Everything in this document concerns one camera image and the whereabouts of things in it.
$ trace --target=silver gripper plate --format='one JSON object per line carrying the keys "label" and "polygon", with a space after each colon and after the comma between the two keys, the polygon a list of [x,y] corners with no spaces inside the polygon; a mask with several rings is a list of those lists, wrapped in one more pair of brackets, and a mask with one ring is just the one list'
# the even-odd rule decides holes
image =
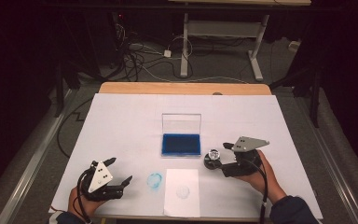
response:
{"label": "silver gripper plate", "polygon": [[241,136],[235,143],[232,150],[235,152],[246,152],[258,147],[264,147],[268,144],[269,141],[266,140]]}

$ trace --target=blue sleeve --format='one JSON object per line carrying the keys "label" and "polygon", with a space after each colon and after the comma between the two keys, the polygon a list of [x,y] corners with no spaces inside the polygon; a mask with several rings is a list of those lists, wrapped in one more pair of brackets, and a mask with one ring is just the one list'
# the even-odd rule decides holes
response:
{"label": "blue sleeve", "polygon": [[271,208],[269,218],[274,224],[283,223],[309,223],[318,224],[307,203],[293,196],[286,196],[277,201]]}
{"label": "blue sleeve", "polygon": [[56,212],[50,217],[48,224],[84,224],[84,221],[72,213]]}

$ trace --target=white plastic piece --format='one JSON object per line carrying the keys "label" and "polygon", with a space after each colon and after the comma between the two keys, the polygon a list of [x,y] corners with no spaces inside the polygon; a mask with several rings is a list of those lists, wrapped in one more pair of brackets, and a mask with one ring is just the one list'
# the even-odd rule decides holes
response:
{"label": "white plastic piece", "polygon": [[98,162],[94,177],[91,180],[91,184],[89,184],[89,193],[92,193],[103,185],[109,183],[112,179],[112,175],[103,162]]}
{"label": "white plastic piece", "polygon": [[166,50],[164,50],[164,57],[166,57],[166,58],[171,58],[171,51],[170,50],[168,50],[168,49],[166,49]]}

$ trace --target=white paper sheet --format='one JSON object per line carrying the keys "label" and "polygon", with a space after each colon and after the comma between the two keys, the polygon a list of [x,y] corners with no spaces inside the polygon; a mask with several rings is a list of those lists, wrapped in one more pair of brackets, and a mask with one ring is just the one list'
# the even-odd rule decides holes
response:
{"label": "white paper sheet", "polygon": [[164,215],[169,217],[200,217],[198,170],[167,170]]}

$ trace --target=hand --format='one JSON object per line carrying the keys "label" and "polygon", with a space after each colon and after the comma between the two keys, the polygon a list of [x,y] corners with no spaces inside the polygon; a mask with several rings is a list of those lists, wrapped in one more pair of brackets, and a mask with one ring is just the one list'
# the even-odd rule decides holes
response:
{"label": "hand", "polygon": [[[267,161],[266,156],[264,153],[260,150],[257,150],[258,155],[260,156],[261,161],[264,164],[260,166],[260,169],[263,170],[263,172],[267,175],[267,181],[268,181],[268,198],[269,200],[275,204],[277,201],[279,201],[281,198],[286,196],[286,193],[283,191],[281,186],[279,185],[274,171],[272,170],[271,165],[269,164],[269,161]],[[235,176],[235,178],[239,180],[243,180],[245,182],[248,182],[254,189],[257,191],[264,193],[264,178],[259,173],[256,172],[251,175],[242,175],[242,176]]]}
{"label": "hand", "polygon": [[[89,217],[92,217],[94,215],[95,210],[97,210],[97,208],[99,208],[101,205],[103,205],[106,202],[106,201],[102,201],[102,202],[89,201],[83,195],[81,195],[80,197],[81,197],[81,202],[83,203],[84,210]],[[80,215],[82,213],[81,213],[81,209],[80,209],[80,205],[79,205],[79,200],[77,198],[77,188],[76,187],[74,187],[71,190],[71,194],[69,195],[68,212],[81,218],[83,221],[86,221]]]}

